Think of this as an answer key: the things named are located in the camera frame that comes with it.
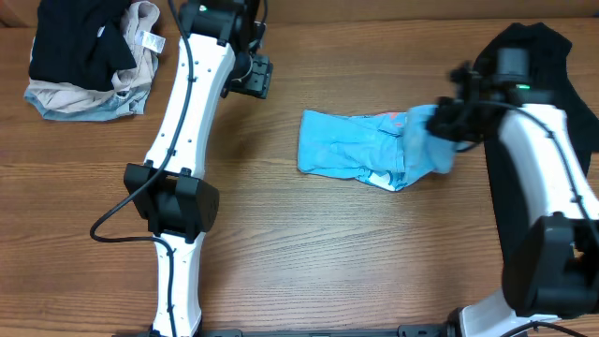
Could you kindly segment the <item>light blue printed t-shirt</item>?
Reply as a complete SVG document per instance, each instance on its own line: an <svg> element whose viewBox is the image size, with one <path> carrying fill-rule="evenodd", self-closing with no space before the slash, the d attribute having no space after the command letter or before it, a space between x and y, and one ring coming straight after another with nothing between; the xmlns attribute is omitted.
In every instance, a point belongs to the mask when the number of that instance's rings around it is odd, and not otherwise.
<svg viewBox="0 0 599 337"><path fill-rule="evenodd" d="M398 192L429 173L447 174L459 145L426 129L434 105L376 115L303 112L298 170Z"/></svg>

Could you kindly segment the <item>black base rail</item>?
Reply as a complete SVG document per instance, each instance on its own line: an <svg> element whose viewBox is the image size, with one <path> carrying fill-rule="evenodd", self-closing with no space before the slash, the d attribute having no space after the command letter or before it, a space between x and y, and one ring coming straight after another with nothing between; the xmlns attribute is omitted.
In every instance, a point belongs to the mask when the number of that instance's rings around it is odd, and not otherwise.
<svg viewBox="0 0 599 337"><path fill-rule="evenodd" d="M396 329L377 330L288 330L288 331L242 331L205 330L192 337L461 337L453 324L400 325Z"/></svg>

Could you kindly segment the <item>black garment on pile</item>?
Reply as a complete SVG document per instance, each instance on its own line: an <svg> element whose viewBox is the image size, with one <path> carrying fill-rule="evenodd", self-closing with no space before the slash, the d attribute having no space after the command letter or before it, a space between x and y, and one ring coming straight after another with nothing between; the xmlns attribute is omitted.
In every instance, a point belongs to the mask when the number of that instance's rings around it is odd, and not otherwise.
<svg viewBox="0 0 599 337"><path fill-rule="evenodd" d="M111 91L117 71L137 66L120 29L129 6L128 0L42 0L29 77Z"/></svg>

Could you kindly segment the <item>black shirt on right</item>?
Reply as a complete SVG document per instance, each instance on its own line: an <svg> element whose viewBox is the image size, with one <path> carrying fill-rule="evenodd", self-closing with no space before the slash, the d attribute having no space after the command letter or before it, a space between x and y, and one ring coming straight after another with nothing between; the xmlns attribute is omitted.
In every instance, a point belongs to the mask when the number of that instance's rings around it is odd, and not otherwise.
<svg viewBox="0 0 599 337"><path fill-rule="evenodd" d="M503 257L523 243L542 216L563 212L574 220L598 217L598 198L586 181L598 150L598 119L568 80L571 42L543 23L513 23L478 55L475 71L494 76L506 50L528 56L530 94L549 90L548 103L526 103L510 89L497 103L499 122L485 137L489 187Z"/></svg>

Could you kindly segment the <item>beige folded pants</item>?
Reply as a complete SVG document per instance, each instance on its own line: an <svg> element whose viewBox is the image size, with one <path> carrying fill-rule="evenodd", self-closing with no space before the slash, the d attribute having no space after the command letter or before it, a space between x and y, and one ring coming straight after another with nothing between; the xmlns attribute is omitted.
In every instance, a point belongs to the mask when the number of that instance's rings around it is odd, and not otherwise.
<svg viewBox="0 0 599 337"><path fill-rule="evenodd" d="M136 66L116 71L111 78L112 90L98 92L65 82L37 80L31 80L26 90L33 93L44 108L76 112L99 106L118 92L129 92L141 86L152 87L158 68L158 54L166 43L163 37L152 32L159 16L160 9L150 1L135 1L125 10L121 18L121 32Z"/></svg>

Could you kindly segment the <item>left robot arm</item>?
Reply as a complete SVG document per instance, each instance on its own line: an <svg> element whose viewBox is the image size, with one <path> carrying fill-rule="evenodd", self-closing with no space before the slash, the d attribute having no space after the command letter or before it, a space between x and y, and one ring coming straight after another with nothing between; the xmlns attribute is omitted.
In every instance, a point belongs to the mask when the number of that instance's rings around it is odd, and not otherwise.
<svg viewBox="0 0 599 337"><path fill-rule="evenodd" d="M152 147L129 164L124 185L146 220L158 263L151 336L198 336L200 252L219 207L205 160L220 99L239 93L264 99L272 62L259 54L264 1L188 1L175 19L181 32L176 75Z"/></svg>

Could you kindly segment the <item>light blue denim garment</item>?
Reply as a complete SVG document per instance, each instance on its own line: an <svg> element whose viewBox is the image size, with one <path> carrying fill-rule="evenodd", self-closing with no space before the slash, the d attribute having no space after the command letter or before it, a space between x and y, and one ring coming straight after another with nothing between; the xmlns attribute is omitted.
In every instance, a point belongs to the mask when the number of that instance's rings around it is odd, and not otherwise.
<svg viewBox="0 0 599 337"><path fill-rule="evenodd" d="M131 115L141 115L151 91L150 86L134 88L129 92L118 92L99 106L76 112L60 112L44 108L33 93L26 90L24 99L33 105L41 117L63 122L106 122Z"/></svg>

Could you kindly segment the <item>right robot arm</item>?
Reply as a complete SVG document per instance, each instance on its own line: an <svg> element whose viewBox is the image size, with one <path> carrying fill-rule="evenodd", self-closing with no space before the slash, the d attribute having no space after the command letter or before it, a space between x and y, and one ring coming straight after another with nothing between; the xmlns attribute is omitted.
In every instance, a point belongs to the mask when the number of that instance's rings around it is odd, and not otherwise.
<svg viewBox="0 0 599 337"><path fill-rule="evenodd" d="M561 319L598 311L598 198L552 91L533 82L530 54L499 49L491 71L469 62L453 69L454 97L442 96L427 129L442 139L477 143L497 136L518 176L526 232L504 262L502 286L457 312L449 336L519 336Z"/></svg>

